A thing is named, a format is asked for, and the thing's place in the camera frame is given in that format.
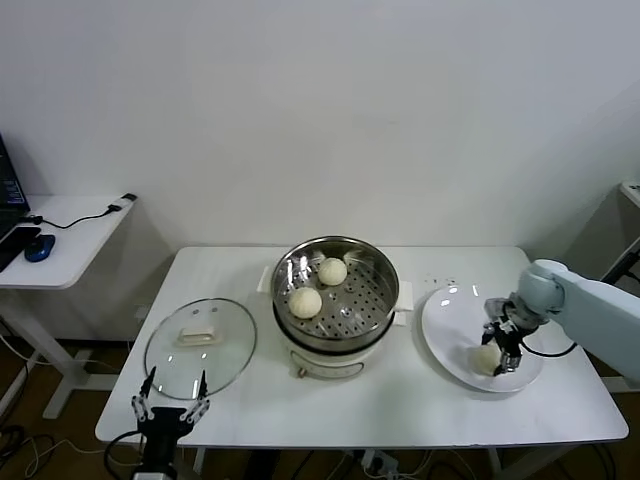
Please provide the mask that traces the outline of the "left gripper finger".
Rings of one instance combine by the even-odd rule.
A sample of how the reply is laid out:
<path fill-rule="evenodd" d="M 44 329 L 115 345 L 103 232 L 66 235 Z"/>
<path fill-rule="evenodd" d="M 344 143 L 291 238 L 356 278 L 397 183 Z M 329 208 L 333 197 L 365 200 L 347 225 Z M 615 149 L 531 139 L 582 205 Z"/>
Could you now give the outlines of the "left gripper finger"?
<path fill-rule="evenodd" d="M 153 419 L 153 412 L 149 406 L 148 396 L 151 391 L 151 387 L 153 386 L 155 373 L 156 367 L 153 367 L 142 383 L 139 393 L 134 395 L 131 399 L 131 406 L 138 423 L 144 423 Z"/>
<path fill-rule="evenodd" d="M 180 416 L 180 420 L 186 423 L 198 423 L 206 414 L 210 407 L 208 399 L 208 386 L 206 382 L 206 371 L 203 370 L 199 383 L 195 402 L 192 406 Z"/>

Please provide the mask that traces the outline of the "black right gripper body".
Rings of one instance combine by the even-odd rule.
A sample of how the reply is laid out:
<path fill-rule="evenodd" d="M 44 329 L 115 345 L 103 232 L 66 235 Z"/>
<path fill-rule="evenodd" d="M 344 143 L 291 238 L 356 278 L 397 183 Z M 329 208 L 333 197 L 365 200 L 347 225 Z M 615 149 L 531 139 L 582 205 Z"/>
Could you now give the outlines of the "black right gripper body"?
<path fill-rule="evenodd" d="M 494 339 L 501 352 L 506 355 L 520 355 L 523 331 L 505 315 L 497 315 L 492 319 Z"/>

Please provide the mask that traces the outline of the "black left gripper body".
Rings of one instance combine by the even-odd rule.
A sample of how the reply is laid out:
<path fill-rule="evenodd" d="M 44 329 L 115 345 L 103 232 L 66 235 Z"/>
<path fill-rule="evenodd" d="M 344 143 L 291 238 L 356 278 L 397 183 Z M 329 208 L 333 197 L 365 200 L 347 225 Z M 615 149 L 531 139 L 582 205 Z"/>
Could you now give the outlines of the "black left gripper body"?
<path fill-rule="evenodd" d="M 178 441 L 194 428 L 191 414 L 184 408 L 153 407 L 137 421 L 138 432 L 146 444 L 143 465 L 170 465 L 175 457 Z"/>

